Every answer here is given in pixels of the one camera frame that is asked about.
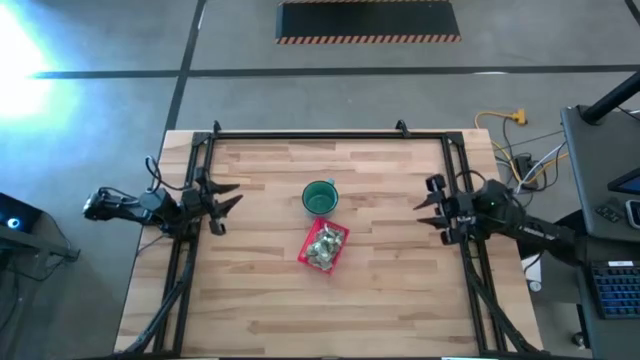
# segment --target mug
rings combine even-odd
[[[328,217],[338,205],[335,181],[314,181],[302,191],[302,205],[311,216]]]

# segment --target wooden tabletop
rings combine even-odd
[[[487,131],[461,131],[470,168],[499,178]],[[167,133],[160,169],[169,183],[184,181],[191,136]],[[216,141],[213,180],[241,184],[221,199],[244,198],[225,236],[202,227],[183,356],[477,354],[459,247],[443,246],[438,231],[416,222],[433,209],[412,211],[426,196],[425,178],[438,172],[445,170],[436,140]],[[351,230],[331,276],[296,261],[312,223],[302,190],[327,178],[340,193],[331,221]],[[140,246],[158,234],[145,229]],[[158,309],[170,243],[137,258],[116,350]],[[487,247],[501,306],[541,348],[516,243],[494,236]]]

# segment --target yellow cable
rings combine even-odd
[[[569,153],[564,153],[564,154],[562,154],[562,155],[558,156],[558,159],[557,159],[557,160],[564,159],[564,158],[566,158],[567,156],[569,156]],[[527,181],[525,182],[525,184],[531,184],[532,182],[534,182],[534,181],[535,181],[535,179],[536,179],[538,176],[542,175],[542,173],[543,173],[543,172],[544,172],[544,171],[545,171],[549,166],[553,165],[557,160],[556,160],[556,159],[553,159],[553,160],[551,160],[551,161],[547,162],[546,164],[544,164],[544,166],[543,166],[543,167],[542,167],[542,168],[541,168],[541,169],[536,173],[536,175],[535,175],[534,177],[532,177],[530,180],[527,180]]]
[[[499,116],[502,118],[513,119],[513,116],[511,116],[511,114],[503,114],[503,113],[493,112],[493,111],[482,111],[477,113],[475,119],[473,119],[473,123],[476,124],[476,129],[480,129],[480,124],[478,124],[478,119],[480,119],[480,116],[482,115],[493,115],[493,116]],[[500,151],[502,151],[504,156],[507,158],[507,162],[511,166],[511,172],[513,173],[513,177],[515,177],[516,180],[518,180],[518,182],[521,182],[522,179],[520,179],[520,176],[518,175],[518,171],[516,170],[516,166],[513,164],[513,159],[511,159],[511,156],[509,156],[509,153],[504,149],[504,146],[498,144],[496,141],[493,141],[493,140],[491,140],[491,143],[494,146],[496,146]]]

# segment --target gray floor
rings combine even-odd
[[[622,0],[458,0],[453,4],[463,42],[428,46],[278,46],[273,43],[276,3],[208,1],[192,68],[640,62],[640,27]],[[64,359],[111,351],[140,227],[123,221],[94,223],[80,212],[86,196],[99,186],[136,194],[148,185],[143,159],[158,153],[176,80],[28,81],[12,74],[177,70],[195,5],[196,0],[0,1],[0,28],[21,31],[12,37],[0,31],[0,46],[11,49],[0,59],[5,79],[0,83],[0,191],[51,213],[82,249],[77,263],[40,285],[18,358]],[[515,143],[560,130],[562,107],[591,103],[628,76],[190,79],[176,127],[209,129],[219,120],[226,129],[390,128],[404,119],[414,128],[469,128],[479,111],[522,107],[530,123],[522,128],[510,124]],[[640,99],[627,106],[640,107]],[[503,142],[500,119],[484,118],[482,123]],[[517,152],[540,158],[562,141],[559,134],[519,146]],[[558,184],[533,200],[533,215],[556,220],[579,207],[568,160],[559,170]],[[556,271],[556,265],[545,257],[547,271]],[[578,330],[573,307],[550,300],[559,293],[571,296],[569,280],[545,283],[533,297],[536,315],[548,350],[588,356],[568,342]],[[0,319],[8,306],[0,304]]]

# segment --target black floor mat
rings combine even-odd
[[[293,0],[278,6],[276,43],[459,42],[445,0]]]

